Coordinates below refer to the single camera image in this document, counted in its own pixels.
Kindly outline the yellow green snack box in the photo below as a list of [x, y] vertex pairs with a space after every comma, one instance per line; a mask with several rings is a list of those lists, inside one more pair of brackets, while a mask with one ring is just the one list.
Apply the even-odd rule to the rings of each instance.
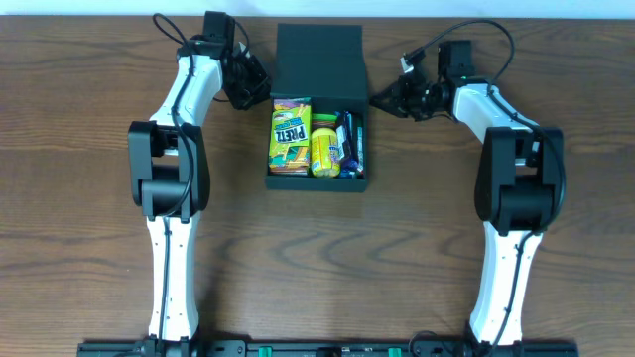
[[312, 102], [308, 97], [273, 101], [269, 170], [306, 176], [311, 163]]

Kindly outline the small green red candy bar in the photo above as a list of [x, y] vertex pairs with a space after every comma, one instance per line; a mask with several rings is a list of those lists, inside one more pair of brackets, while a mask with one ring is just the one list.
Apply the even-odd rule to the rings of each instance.
[[364, 176], [364, 126], [361, 117], [356, 118], [357, 175]]

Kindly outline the green gummy candy bag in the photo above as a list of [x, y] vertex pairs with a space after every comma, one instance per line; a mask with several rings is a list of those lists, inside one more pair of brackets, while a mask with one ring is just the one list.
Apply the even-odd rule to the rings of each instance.
[[336, 114], [314, 113], [312, 115], [312, 129], [335, 129], [337, 118], [338, 116]]

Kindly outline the yellow mentos bottle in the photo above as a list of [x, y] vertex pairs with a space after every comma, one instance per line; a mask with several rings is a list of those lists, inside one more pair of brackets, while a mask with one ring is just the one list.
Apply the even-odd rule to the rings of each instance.
[[340, 173], [338, 139], [334, 130], [319, 128], [311, 136], [311, 171], [317, 178], [335, 178]]

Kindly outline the purple chocolate bar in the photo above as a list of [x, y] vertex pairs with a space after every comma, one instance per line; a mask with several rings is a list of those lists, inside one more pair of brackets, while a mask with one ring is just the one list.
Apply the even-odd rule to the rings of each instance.
[[350, 171], [353, 161], [353, 149], [351, 144], [350, 121], [351, 115], [348, 112], [342, 112], [338, 115], [336, 121], [337, 150], [338, 161], [341, 172]]

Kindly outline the blue cookie pack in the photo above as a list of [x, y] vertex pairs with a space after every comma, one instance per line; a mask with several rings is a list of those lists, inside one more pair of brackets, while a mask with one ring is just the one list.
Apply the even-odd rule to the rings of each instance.
[[357, 149], [356, 149], [356, 124], [354, 123], [353, 115], [350, 112], [348, 112], [348, 113], [351, 115], [351, 119], [350, 119], [350, 121], [351, 121], [351, 123], [350, 123], [350, 133], [351, 133], [351, 139], [352, 139], [351, 144], [352, 144], [352, 149], [353, 149], [354, 154], [353, 154], [353, 161], [351, 162], [352, 166], [351, 166], [350, 171], [346, 171], [346, 172], [342, 173], [341, 170], [340, 170], [340, 174], [343, 177], [355, 177], [356, 173], [357, 173], [357, 164], [358, 164], [358, 162], [357, 162], [357, 159], [358, 159], [357, 158]]

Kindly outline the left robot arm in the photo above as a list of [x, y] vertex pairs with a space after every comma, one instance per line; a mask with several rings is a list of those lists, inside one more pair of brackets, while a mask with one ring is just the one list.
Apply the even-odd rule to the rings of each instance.
[[137, 356], [191, 356], [199, 316], [193, 270], [196, 231], [210, 196], [202, 126], [218, 92], [236, 110], [267, 100], [271, 78], [235, 34], [243, 26], [208, 11], [201, 33], [187, 38], [167, 16], [154, 25], [178, 44], [178, 73], [161, 107], [131, 123], [127, 140], [134, 203], [142, 210], [153, 249], [153, 309]]

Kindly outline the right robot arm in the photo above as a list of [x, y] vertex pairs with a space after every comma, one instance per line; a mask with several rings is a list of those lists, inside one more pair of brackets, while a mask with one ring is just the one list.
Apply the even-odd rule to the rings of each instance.
[[440, 43], [435, 81], [424, 75], [424, 57], [422, 49], [404, 54], [402, 75], [370, 103], [416, 121], [447, 116], [481, 144], [474, 188], [485, 234], [478, 297], [463, 337], [438, 347], [451, 356], [522, 356], [532, 262], [566, 193], [564, 135], [520, 114], [493, 80], [477, 76], [469, 41]]

